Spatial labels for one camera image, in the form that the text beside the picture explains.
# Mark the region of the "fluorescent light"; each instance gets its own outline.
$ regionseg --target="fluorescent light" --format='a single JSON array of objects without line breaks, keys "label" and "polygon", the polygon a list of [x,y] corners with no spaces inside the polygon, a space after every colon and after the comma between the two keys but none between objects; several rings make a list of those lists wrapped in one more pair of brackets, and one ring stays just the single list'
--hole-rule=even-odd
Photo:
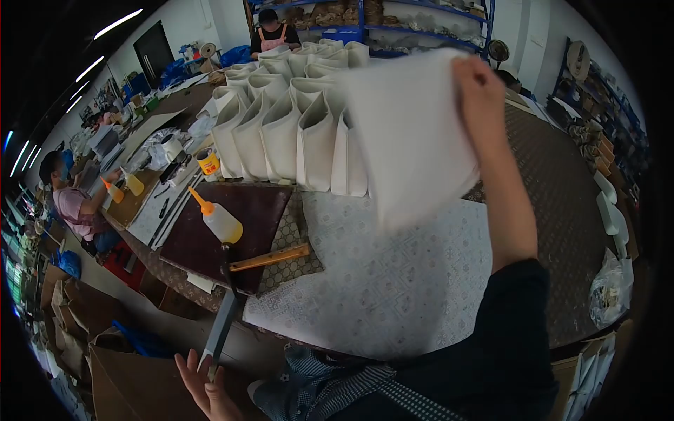
[{"label": "fluorescent light", "polygon": [[30,157],[33,155],[33,152],[35,152],[35,148],[37,147],[38,147],[37,145],[33,146],[32,150],[28,154],[28,157],[26,158],[26,163],[24,164],[23,168],[21,168],[21,172],[23,172],[26,169],[26,165],[28,165],[28,161],[30,161]]},{"label": "fluorescent light", "polygon": [[66,113],[66,114],[69,113],[70,110],[73,109],[73,107],[75,106],[75,104],[77,104],[78,101],[81,100],[81,99],[82,99],[82,95],[80,95],[80,97],[79,97],[78,99],[76,99],[75,102],[73,102],[73,104],[70,106],[70,108],[68,108],[68,111],[66,111],[65,113]]},{"label": "fluorescent light", "polygon": [[42,150],[42,148],[38,149],[38,153],[35,154],[35,156],[33,157],[33,160],[30,161],[30,165],[28,166],[28,169],[29,169],[29,170],[33,167],[33,162],[35,162],[35,158],[38,157],[38,155],[40,154],[40,151],[41,151],[41,150]]},{"label": "fluorescent light", "polygon": [[94,66],[96,66],[97,64],[99,64],[102,60],[103,60],[103,56],[100,56],[100,57],[98,58],[98,60],[96,60],[95,62],[93,62],[93,63],[91,64],[91,66],[87,67],[86,70],[83,71],[82,74],[79,75],[77,79],[75,79],[75,83],[78,83],[78,82],[80,81],[80,79],[82,79],[82,78],[84,77],[84,75],[87,74],[87,73],[89,72],[89,70],[93,69]]},{"label": "fluorescent light", "polygon": [[118,21],[115,22],[114,24],[111,24],[111,25],[106,26],[106,27],[103,28],[99,33],[96,34],[96,36],[94,37],[94,39],[97,39],[99,36],[103,35],[104,33],[108,32],[109,30],[113,29],[115,26],[120,25],[120,24],[126,22],[127,20],[133,18],[134,16],[138,16],[138,15],[140,14],[140,12],[142,12],[142,11],[143,11],[143,9],[136,10],[136,11],[133,12],[132,14],[130,14],[130,15],[128,15],[128,16],[125,16],[125,17],[121,18],[120,20],[118,20]]},{"label": "fluorescent light", "polygon": [[28,142],[30,140],[26,140],[26,143],[24,144],[23,149],[21,149],[21,153],[19,154],[19,158],[16,158],[16,162],[14,162],[14,168],[11,169],[11,174],[9,175],[10,177],[14,175],[14,170],[16,170],[16,166],[19,164],[19,160],[21,159],[21,155],[24,154],[24,151],[26,150],[26,146],[28,146]]},{"label": "fluorescent light", "polygon": [[85,87],[85,86],[87,86],[87,85],[89,84],[89,82],[91,82],[91,81],[90,81],[90,80],[86,81],[86,83],[85,83],[84,85],[82,85],[82,87],[81,87],[80,89],[78,89],[78,91],[77,91],[77,92],[75,92],[75,93],[73,94],[73,96],[71,96],[71,97],[70,97],[70,99],[73,99],[73,98],[75,98],[75,95],[79,94],[79,93],[80,93],[80,91],[81,91],[81,90],[83,90],[83,89],[84,89],[84,87]]},{"label": "fluorescent light", "polygon": [[5,140],[5,146],[3,147],[3,150],[7,147],[7,144],[9,143],[9,138],[14,134],[12,130],[9,131],[7,134],[7,140]]}]

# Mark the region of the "apron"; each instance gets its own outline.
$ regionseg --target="apron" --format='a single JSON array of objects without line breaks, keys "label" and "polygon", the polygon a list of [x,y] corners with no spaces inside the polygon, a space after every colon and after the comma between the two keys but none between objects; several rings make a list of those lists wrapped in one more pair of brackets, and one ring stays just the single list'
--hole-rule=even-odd
[{"label": "apron", "polygon": [[281,37],[278,40],[269,40],[269,41],[264,39],[264,35],[262,35],[262,28],[258,29],[257,31],[259,33],[260,46],[262,48],[262,51],[272,50],[273,48],[276,48],[277,46],[285,43],[287,27],[288,24],[283,24],[283,31],[281,31]]}]

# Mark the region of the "pink shirt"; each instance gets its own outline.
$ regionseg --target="pink shirt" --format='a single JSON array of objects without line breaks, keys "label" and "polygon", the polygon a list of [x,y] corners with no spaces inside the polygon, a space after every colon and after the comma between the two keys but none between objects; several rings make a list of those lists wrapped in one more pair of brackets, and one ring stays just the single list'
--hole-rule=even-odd
[{"label": "pink shirt", "polygon": [[59,215],[70,228],[87,241],[94,239],[94,234],[106,230],[107,222],[96,212],[93,215],[80,215],[82,202],[89,196],[74,187],[54,190],[54,206]]}]

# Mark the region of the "glue bottle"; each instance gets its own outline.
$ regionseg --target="glue bottle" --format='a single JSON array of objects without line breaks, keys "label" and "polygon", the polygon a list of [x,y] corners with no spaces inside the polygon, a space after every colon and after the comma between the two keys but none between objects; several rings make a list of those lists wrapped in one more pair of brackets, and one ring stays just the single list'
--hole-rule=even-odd
[{"label": "glue bottle", "polygon": [[145,189],[143,182],[141,182],[141,180],[139,180],[135,175],[126,172],[124,168],[121,170],[124,173],[124,179],[127,181],[127,187],[129,187],[129,190],[131,190],[134,196],[140,196],[140,193],[143,193],[143,190]]},{"label": "glue bottle", "polygon": [[122,190],[118,189],[116,185],[110,184],[103,177],[100,178],[103,180],[103,184],[105,184],[105,187],[108,189],[108,194],[110,197],[113,198],[115,203],[121,203],[122,199],[124,199],[124,192]]},{"label": "glue bottle", "polygon": [[232,244],[239,241],[241,235],[243,235],[243,225],[239,220],[234,218],[219,203],[205,201],[194,189],[191,187],[188,187],[188,189],[202,206],[204,223],[218,237],[218,240],[220,242],[231,242]]}]

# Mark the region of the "hand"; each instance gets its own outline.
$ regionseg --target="hand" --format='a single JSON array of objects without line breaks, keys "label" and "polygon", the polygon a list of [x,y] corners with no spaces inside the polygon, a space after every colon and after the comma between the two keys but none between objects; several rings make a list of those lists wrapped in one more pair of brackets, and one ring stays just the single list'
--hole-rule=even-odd
[{"label": "hand", "polygon": [[243,415],[224,391],[224,368],[218,367],[214,382],[209,382],[208,369],[212,363],[213,357],[207,356],[197,369],[199,358],[195,350],[189,350],[187,364],[180,354],[175,354],[175,364],[185,387],[210,421],[243,421]]},{"label": "hand", "polygon": [[506,87],[479,57],[452,61],[454,79],[460,88],[461,112],[468,136],[478,157],[501,150],[506,136]]},{"label": "hand", "polygon": [[108,174],[108,176],[105,177],[105,180],[108,183],[115,183],[115,182],[117,182],[117,180],[119,180],[119,177],[121,177],[121,176],[122,176],[122,169],[118,168],[118,169],[112,171],[110,174]]}]

